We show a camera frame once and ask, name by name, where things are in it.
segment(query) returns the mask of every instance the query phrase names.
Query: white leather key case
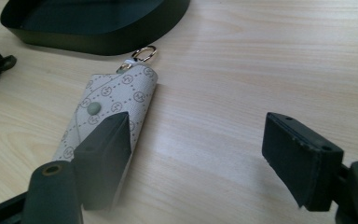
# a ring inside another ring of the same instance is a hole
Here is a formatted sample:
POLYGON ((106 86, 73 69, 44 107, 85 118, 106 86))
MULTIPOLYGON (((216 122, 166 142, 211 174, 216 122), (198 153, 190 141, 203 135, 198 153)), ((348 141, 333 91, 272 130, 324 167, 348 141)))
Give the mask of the white leather key case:
POLYGON ((74 150, 103 119, 125 111, 130 115, 133 151, 157 80, 155 71, 144 63, 124 74, 92 75, 53 160, 71 161, 74 150))

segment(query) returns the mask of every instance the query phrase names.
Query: table surface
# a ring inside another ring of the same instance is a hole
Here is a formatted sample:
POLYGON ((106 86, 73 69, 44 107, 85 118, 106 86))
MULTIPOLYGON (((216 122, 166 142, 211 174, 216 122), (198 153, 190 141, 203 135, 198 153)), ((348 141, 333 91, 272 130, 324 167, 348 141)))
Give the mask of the table surface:
MULTIPOLYGON (((7 1, 0 1, 0 14, 7 1)), ((85 223, 335 223, 298 209, 261 154, 265 117, 300 120, 358 161, 358 1, 192 0, 153 43, 158 86, 111 213, 85 223)), ((25 45, 0 24, 0 203, 51 160, 92 74, 131 54, 25 45)))

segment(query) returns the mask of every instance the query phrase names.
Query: black plastic clamp jaw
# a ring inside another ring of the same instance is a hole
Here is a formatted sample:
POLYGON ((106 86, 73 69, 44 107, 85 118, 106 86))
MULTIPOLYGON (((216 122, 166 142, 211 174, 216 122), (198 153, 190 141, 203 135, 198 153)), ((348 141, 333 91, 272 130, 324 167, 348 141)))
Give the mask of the black plastic clamp jaw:
POLYGON ((309 211, 338 204, 336 223, 358 223, 358 161, 342 165, 344 151, 299 121, 268 113, 263 156, 309 211))
POLYGON ((0 224, 82 224, 81 206, 111 207, 130 156, 128 112, 104 119, 76 148, 71 162, 40 166, 27 192, 0 203, 0 224))

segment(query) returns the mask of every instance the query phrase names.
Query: key ring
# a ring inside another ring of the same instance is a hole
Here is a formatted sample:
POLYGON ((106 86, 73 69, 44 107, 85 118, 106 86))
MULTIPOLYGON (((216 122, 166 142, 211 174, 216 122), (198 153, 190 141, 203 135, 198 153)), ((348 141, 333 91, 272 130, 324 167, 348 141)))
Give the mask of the key ring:
POLYGON ((133 54, 131 55, 131 57, 135 60, 135 61, 141 61, 141 62, 147 62, 149 59, 151 59, 155 54, 157 53, 157 48, 154 47, 154 46, 146 46, 142 49, 137 49, 135 52, 133 52, 133 54), (139 55, 141 55, 143 52, 147 52, 147 51, 151 51, 151 53, 141 59, 141 58, 138 58, 139 55))

